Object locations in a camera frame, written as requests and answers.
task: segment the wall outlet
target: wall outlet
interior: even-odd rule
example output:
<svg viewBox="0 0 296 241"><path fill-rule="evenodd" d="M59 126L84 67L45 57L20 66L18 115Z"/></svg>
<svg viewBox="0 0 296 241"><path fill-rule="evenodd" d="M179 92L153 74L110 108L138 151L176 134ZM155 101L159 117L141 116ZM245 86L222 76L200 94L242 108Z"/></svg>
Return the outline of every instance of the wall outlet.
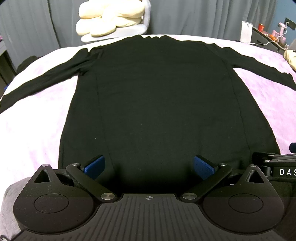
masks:
<svg viewBox="0 0 296 241"><path fill-rule="evenodd" d="M291 29L295 30L296 29L296 23L294 23L293 21L291 21L290 19L286 18L284 24L286 24L286 22L288 23L288 27L290 27Z"/></svg>

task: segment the black gripper base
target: black gripper base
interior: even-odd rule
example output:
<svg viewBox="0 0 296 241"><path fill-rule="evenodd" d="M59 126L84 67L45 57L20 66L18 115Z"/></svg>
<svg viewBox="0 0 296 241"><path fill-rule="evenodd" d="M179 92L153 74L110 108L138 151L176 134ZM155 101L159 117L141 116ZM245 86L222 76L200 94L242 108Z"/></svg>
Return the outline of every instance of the black gripper base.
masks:
<svg viewBox="0 0 296 241"><path fill-rule="evenodd" d="M14 241L285 241L276 232L240 235L210 223L196 204L173 194L124 194L118 202L102 204L84 226L68 233L39 235L28 231Z"/></svg>

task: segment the yellow plush toy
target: yellow plush toy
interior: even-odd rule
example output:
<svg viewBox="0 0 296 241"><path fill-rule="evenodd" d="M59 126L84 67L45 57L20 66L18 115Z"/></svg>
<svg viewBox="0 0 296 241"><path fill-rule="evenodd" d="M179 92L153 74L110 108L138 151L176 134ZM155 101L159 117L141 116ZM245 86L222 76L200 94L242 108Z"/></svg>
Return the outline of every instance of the yellow plush toy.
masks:
<svg viewBox="0 0 296 241"><path fill-rule="evenodd" d="M287 60L291 68L296 71L296 51L286 50L284 53L284 58Z"/></svg>
<svg viewBox="0 0 296 241"><path fill-rule="evenodd" d="M90 33L93 37L104 36L116 27L139 24L145 12L140 0L89 0L81 4L76 32L79 36Z"/></svg>

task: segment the gray curtain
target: gray curtain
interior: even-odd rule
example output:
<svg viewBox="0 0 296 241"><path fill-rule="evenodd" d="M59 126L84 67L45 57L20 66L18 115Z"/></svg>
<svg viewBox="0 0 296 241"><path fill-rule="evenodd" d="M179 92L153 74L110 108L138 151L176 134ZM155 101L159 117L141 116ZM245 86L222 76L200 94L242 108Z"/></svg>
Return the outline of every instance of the gray curtain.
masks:
<svg viewBox="0 0 296 241"><path fill-rule="evenodd" d="M76 33L78 10L86 0L48 0L52 22L61 48L81 46L84 43Z"/></svg>
<svg viewBox="0 0 296 241"><path fill-rule="evenodd" d="M150 34L239 40L242 21L269 28L277 0L150 0Z"/></svg>
<svg viewBox="0 0 296 241"><path fill-rule="evenodd" d="M78 9L86 0L5 0L0 34L15 67L26 58L80 46ZM268 29L277 0L151 0L148 34L186 34L238 40L241 22Z"/></svg>
<svg viewBox="0 0 296 241"><path fill-rule="evenodd" d="M6 0L0 5L0 34L15 68L26 58L59 48L47 0Z"/></svg>

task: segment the blue wall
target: blue wall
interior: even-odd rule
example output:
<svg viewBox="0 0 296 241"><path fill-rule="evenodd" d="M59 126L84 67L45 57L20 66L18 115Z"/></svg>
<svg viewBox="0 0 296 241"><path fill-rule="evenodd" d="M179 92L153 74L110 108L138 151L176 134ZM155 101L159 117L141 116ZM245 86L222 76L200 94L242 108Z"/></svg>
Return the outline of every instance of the blue wall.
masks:
<svg viewBox="0 0 296 241"><path fill-rule="evenodd" d="M284 23L285 18L288 18L296 23L296 2L294 0L278 0L276 11L271 23L271 26L268 30L269 33L272 33L272 30L279 32L279 27L277 24L279 22ZM296 30L292 30L288 27L288 32L285 34L287 38L287 44L291 44L294 39L296 39Z"/></svg>

